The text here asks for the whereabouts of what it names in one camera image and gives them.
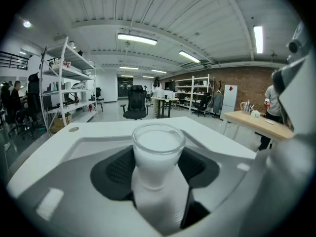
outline ceiling light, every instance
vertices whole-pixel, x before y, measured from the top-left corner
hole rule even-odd
[[[130,35],[130,34],[118,34],[118,39],[119,40],[132,40],[132,41],[147,43],[150,45],[157,44],[157,40],[149,39],[149,38],[145,38],[145,37],[139,37],[139,36]]]
[[[183,56],[189,58],[190,60],[193,60],[193,61],[196,62],[196,63],[199,63],[199,62],[200,62],[197,58],[194,58],[193,56],[187,54],[187,53],[184,52],[184,51],[180,51],[179,54],[181,54],[181,55],[183,55]]]
[[[120,69],[138,69],[138,68],[131,68],[131,67],[120,67]]]
[[[31,26],[31,23],[29,21],[24,21],[23,26],[29,28]]]
[[[262,26],[254,26],[253,31],[256,37],[256,49],[257,53],[263,53],[263,32]]]
[[[166,74],[167,72],[165,72],[165,71],[160,71],[160,70],[155,70],[155,69],[152,69],[152,71],[154,71],[154,72],[159,72],[159,73],[163,73],[163,74]]]

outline doorway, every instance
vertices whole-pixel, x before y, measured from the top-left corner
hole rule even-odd
[[[127,98],[128,91],[133,86],[133,78],[118,77],[118,97]]]

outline gray floor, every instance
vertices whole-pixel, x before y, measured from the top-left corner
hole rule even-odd
[[[105,103],[103,104],[103,112],[101,111],[101,107],[98,106],[98,116],[95,116],[90,122],[115,122],[129,120],[123,117],[123,108],[120,106],[122,104],[126,104],[127,107],[128,100],[120,99],[116,103]],[[143,119],[152,119],[153,117],[153,107],[151,106],[149,107],[148,116]],[[188,109],[182,107],[180,107],[180,110],[178,110],[178,107],[176,107],[175,109],[172,108],[170,117],[189,117],[215,131],[219,132],[222,129],[223,121],[219,118],[213,118],[210,115],[206,115],[205,117],[203,115],[200,115],[198,117],[197,114],[191,114],[189,113]],[[225,136],[232,138],[236,127],[237,126],[235,124],[229,123],[225,132]],[[260,138],[261,136],[255,134],[250,129],[240,127],[235,141],[253,151],[257,151],[260,145]]]
[[[98,105],[98,115],[95,116],[90,122],[115,122],[115,121],[128,121],[130,119],[125,119],[123,117],[123,108],[120,106],[122,104],[128,105],[128,100],[126,99],[119,99],[115,103],[103,103],[103,112],[101,111],[101,107]],[[178,110],[178,107],[172,108],[171,117],[189,117],[202,125],[205,125],[215,131],[221,131],[223,121],[219,118],[213,118],[210,115],[203,115],[197,116],[197,114],[189,113],[189,110],[186,108],[181,108]],[[149,107],[148,116],[144,119],[153,119],[153,107]],[[225,136],[232,138],[233,134],[236,130],[236,125],[229,123],[226,129]],[[16,170],[22,165],[22,163],[37,149],[39,148],[47,139],[48,135],[44,132],[40,132],[36,134],[37,140],[32,143],[30,140],[20,141],[17,139],[13,145],[11,145],[6,155],[4,151],[0,150],[1,153],[1,178],[4,182],[7,182],[7,176],[12,177],[12,175],[16,172]],[[236,136],[235,141],[244,145],[245,147],[257,151],[260,145],[260,138],[261,136],[255,134],[250,129],[245,127],[240,127],[238,134]]]

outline ceiling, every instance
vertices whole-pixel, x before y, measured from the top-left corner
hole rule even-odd
[[[32,23],[23,36],[44,46],[64,35],[76,42],[103,70],[119,66],[118,74],[154,76],[204,69],[228,62],[275,62],[289,55],[286,44],[299,18],[285,0],[30,0],[19,13]],[[253,26],[264,31],[264,53],[256,54]],[[118,33],[158,40],[148,45],[117,38]],[[202,61],[194,64],[185,51]]]

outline red brick wall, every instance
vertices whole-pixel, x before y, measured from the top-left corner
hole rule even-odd
[[[195,77],[204,77],[207,74],[210,77],[215,77],[215,91],[218,89],[218,81],[222,81],[222,90],[224,90],[226,84],[237,85],[237,103],[235,110],[240,109],[240,103],[250,100],[251,104],[254,104],[255,110],[265,112],[263,102],[265,100],[265,92],[267,88],[272,85],[271,74],[274,70],[270,68],[256,68],[256,67],[238,67],[238,68],[218,68],[209,69],[204,71],[191,72],[174,76],[167,79],[162,79],[161,84],[164,88],[164,82],[170,80],[181,80]]]

